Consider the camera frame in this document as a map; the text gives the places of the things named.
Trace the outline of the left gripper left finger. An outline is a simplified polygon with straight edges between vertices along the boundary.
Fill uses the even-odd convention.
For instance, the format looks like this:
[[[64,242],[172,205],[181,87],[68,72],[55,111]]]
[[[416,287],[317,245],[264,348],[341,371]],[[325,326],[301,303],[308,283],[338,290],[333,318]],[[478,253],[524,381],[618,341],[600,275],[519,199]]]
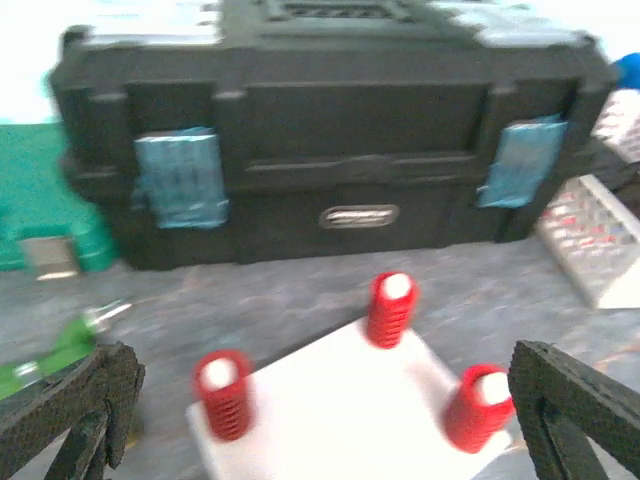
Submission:
[[[102,479],[122,461],[145,376],[121,342],[1,401],[1,477],[9,479],[64,434],[47,479]]]

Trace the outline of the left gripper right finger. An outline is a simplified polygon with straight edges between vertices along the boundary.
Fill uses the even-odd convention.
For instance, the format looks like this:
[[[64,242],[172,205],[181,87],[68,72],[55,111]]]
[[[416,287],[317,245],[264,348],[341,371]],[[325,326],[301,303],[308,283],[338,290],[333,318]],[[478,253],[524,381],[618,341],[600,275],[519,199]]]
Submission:
[[[554,346],[519,340],[508,370],[537,477],[608,477],[590,442],[639,476],[639,393]]]

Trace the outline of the white peg base plate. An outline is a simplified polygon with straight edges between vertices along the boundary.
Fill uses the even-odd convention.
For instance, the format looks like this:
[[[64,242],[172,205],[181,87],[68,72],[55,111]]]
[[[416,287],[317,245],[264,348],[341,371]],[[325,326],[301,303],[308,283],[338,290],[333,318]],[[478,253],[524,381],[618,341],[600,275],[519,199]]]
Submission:
[[[413,331],[379,349],[347,324],[249,378],[253,420],[238,440],[187,419],[212,479],[472,479],[511,444],[495,433],[476,454],[452,446],[441,415],[458,378]]]

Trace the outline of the red spring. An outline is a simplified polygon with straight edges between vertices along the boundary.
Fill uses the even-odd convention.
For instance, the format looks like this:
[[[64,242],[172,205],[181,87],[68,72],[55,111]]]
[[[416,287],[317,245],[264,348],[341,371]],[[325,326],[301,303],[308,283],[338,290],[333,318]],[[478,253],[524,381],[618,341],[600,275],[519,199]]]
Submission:
[[[515,413],[506,371],[493,364],[465,370],[442,414],[442,426],[457,449],[476,454]]]
[[[418,296],[418,286],[410,275],[403,272],[378,275],[371,284],[364,327],[367,339],[378,348],[395,348],[410,327]]]
[[[204,407],[206,424],[221,441],[244,436],[254,420],[252,365],[240,350],[210,352],[195,365],[195,399]]]

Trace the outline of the red spring top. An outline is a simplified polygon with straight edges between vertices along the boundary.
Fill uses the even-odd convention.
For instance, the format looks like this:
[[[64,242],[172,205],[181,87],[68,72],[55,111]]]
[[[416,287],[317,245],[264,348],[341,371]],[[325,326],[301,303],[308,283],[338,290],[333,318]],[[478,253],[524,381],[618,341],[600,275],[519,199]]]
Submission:
[[[476,454],[515,413],[506,371],[493,364],[465,370],[442,414],[442,426],[457,449]]]

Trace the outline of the green hose nozzle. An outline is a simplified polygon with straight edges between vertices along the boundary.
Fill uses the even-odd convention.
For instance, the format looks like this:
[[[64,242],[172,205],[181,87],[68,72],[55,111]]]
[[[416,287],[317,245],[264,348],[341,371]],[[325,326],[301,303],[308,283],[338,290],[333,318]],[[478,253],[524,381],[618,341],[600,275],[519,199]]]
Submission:
[[[67,322],[49,351],[1,365],[1,399],[4,400],[45,377],[86,357],[133,303],[116,300],[81,311]]]

